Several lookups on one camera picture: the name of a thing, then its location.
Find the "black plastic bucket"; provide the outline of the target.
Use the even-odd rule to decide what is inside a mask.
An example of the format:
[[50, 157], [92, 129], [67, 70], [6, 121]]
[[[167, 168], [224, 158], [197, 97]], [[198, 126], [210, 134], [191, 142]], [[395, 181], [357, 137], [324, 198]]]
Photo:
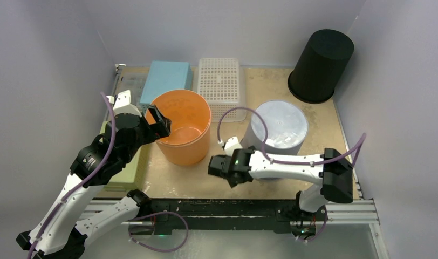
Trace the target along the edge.
[[353, 41], [344, 33], [322, 29], [314, 32], [288, 77], [294, 97], [310, 104], [329, 100], [354, 52]]

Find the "blue perforated plastic basket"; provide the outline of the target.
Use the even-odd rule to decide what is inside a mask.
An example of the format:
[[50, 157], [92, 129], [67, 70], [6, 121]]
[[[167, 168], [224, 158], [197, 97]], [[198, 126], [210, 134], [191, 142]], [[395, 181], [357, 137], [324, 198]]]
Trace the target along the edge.
[[188, 62], [152, 61], [140, 98], [145, 110], [159, 95], [178, 89], [191, 90], [193, 71]]

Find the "white perforated plastic basket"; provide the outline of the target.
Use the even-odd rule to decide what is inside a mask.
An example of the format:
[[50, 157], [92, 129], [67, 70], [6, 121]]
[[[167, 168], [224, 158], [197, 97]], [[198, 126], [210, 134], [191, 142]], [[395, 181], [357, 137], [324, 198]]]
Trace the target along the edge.
[[245, 110], [226, 111], [246, 107], [243, 69], [237, 58], [201, 58], [198, 65], [196, 92], [209, 104], [213, 122], [240, 122]]

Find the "orange bucket black rim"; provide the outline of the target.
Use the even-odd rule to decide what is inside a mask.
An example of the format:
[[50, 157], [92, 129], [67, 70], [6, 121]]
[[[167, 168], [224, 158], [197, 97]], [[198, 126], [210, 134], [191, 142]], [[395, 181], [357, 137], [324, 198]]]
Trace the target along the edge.
[[165, 158], [179, 166], [201, 161], [209, 152], [212, 115], [207, 101], [191, 90], [172, 90], [156, 97], [152, 104], [170, 119], [171, 133], [156, 141]]

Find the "grey plastic bucket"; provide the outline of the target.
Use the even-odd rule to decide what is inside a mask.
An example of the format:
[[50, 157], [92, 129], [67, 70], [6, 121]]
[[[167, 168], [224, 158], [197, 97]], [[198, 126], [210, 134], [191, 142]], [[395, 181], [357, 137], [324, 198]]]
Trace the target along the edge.
[[268, 155], [297, 155], [307, 137], [309, 124], [301, 109], [283, 100], [270, 100], [251, 110], [251, 118], [240, 143], [245, 149]]

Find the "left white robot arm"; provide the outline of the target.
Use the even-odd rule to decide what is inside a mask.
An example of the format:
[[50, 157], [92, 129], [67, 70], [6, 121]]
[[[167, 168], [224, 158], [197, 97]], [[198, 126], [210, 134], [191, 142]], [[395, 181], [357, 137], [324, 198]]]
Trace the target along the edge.
[[89, 202], [122, 171], [139, 148], [170, 135], [171, 120], [150, 105], [150, 119], [140, 113], [115, 115], [89, 146], [81, 149], [54, 204], [32, 230], [16, 241], [29, 258], [79, 258], [92, 242], [121, 222], [146, 220], [151, 214], [148, 197], [132, 190], [113, 207], [80, 220]]

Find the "green perforated plastic basket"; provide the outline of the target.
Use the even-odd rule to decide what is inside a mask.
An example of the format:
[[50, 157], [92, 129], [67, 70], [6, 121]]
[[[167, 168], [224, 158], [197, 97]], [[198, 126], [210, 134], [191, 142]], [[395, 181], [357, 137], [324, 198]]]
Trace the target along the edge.
[[141, 189], [146, 174], [151, 144], [139, 148], [132, 160], [114, 175], [104, 187], [108, 192], [128, 192], [133, 189]]

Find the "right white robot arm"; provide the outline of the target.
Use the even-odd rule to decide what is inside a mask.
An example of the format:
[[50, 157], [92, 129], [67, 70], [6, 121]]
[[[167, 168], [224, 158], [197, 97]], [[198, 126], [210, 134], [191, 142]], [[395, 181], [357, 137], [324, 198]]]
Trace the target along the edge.
[[311, 186], [298, 194], [293, 205], [294, 215], [301, 220], [328, 202], [353, 201], [353, 166], [334, 148], [325, 148], [322, 154], [301, 156], [239, 148], [232, 155], [212, 156], [208, 174], [227, 180], [230, 187], [262, 179], [308, 182]]

